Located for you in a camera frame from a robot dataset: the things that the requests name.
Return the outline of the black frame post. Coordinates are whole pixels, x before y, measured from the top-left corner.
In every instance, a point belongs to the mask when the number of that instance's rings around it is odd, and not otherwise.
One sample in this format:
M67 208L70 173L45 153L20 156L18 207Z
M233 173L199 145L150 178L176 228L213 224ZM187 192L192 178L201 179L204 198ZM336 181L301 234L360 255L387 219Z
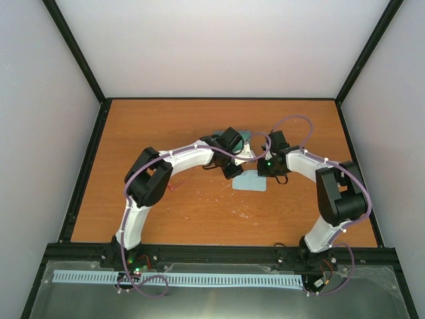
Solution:
M382 12L381 17L376 23L371 35L369 36L367 42L365 43L361 53L359 54L357 60L355 61L351 71L349 72L347 78L345 79L340 91L338 92L335 102L336 105L341 106L346 97L349 95L352 87L356 83L358 77L360 76L362 70L367 64L368 60L374 53L376 47L381 41L386 30L389 28L392 20L398 13L398 10L404 3L403 0L390 0L386 5L384 11Z
M98 84L98 81L96 80L96 77L94 76L94 73L88 64L88 61L86 60L80 46L78 45L77 40L75 39L75 36L73 35L57 2L55 0L42 0L42 3L44 4L48 14L56 25L56 28L66 43L66 46L76 61L91 91L96 97L96 100L100 104L103 104L106 101L106 97L102 92L102 89L100 88L100 85Z

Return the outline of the black frame post left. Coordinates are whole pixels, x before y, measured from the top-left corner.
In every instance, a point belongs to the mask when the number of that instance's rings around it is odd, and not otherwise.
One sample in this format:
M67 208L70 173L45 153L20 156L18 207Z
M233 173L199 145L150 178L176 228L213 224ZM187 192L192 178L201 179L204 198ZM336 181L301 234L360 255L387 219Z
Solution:
M55 0L42 0L42 3L44 4L48 14L56 25L56 28L66 43L66 46L76 61L91 91L96 97L96 100L100 104L103 104L106 101L106 97L102 92L102 89L100 88L100 85L98 84L98 81L96 80L96 77L94 76L94 73L88 64L88 61L86 60L80 46L78 45L77 40L75 39L75 36L73 35L57 2Z

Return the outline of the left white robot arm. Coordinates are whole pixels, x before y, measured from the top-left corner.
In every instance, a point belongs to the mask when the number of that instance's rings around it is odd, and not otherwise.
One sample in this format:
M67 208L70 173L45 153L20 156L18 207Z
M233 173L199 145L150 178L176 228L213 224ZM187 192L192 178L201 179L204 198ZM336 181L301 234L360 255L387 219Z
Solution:
M174 175L199 166L205 170L220 168L226 179L236 177L243 172L238 156L248 145L239 132L228 128L174 150L145 148L124 178L126 208L112 240L115 260L126 268L137 262L136 247L141 243L147 215L163 198Z

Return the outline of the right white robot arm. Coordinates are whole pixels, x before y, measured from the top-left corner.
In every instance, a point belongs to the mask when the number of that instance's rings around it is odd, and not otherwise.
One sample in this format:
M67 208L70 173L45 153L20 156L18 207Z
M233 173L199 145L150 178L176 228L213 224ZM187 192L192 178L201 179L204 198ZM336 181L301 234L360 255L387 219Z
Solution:
M319 217L312 229L299 240L295 261L303 268L317 266L333 247L336 238L371 213L371 199L358 167L351 161L338 163L321 158L300 146L290 146L283 132L267 135L262 149L266 155L257 161L258 175L280 177L298 173L316 185Z

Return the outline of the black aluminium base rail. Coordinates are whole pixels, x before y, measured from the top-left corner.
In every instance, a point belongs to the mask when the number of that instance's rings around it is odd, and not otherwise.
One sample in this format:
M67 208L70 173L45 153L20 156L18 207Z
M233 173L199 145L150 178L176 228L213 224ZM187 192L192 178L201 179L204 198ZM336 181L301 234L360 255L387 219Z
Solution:
M309 253L305 248L283 247L232 247L196 245L139 245L121 257L120 248L107 244L51 243L47 245L42 263L53 261L94 261L102 268L130 270L148 266L163 272L174 263L190 264L242 264L270 266L277 270L317 271L323 261L334 259L336 265L391 266L400 271L401 265L394 249L352 248L345 246L322 253Z

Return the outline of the blue cleaning cloth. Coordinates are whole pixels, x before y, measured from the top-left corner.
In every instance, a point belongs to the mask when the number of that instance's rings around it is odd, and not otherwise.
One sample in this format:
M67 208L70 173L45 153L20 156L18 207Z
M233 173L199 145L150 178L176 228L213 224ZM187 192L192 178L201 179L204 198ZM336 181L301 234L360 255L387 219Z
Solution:
M232 188L240 191L266 191L267 179L259 176L257 170L246 170L232 179Z

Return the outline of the metal front plate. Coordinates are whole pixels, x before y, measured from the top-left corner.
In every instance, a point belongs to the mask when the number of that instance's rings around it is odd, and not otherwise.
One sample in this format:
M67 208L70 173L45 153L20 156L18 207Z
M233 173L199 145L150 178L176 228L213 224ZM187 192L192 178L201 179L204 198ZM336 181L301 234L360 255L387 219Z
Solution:
M169 286L165 274L294 274L259 265L174 264L161 278L141 274L134 291L122 284L51 282L55 270L99 270L98 263L48 263L31 318L408 318L390 266L342 265L288 288Z

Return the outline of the black frame post right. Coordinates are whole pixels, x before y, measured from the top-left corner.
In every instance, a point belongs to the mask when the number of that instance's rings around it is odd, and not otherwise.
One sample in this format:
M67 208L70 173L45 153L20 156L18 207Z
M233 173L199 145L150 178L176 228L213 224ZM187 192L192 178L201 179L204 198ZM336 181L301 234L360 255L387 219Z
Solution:
M360 76L362 70L367 64L368 60L374 53L376 47L381 41L386 30L389 28L392 20L398 13L398 10L404 3L403 0L390 0L386 5L384 11L382 12L381 17L376 23L371 35L369 36L367 42L365 43L361 53L359 54L357 60L355 61L351 71L349 72L347 78L345 79L340 91L338 92L335 102L336 105L341 106L346 97L349 95L352 87L356 83L358 77Z

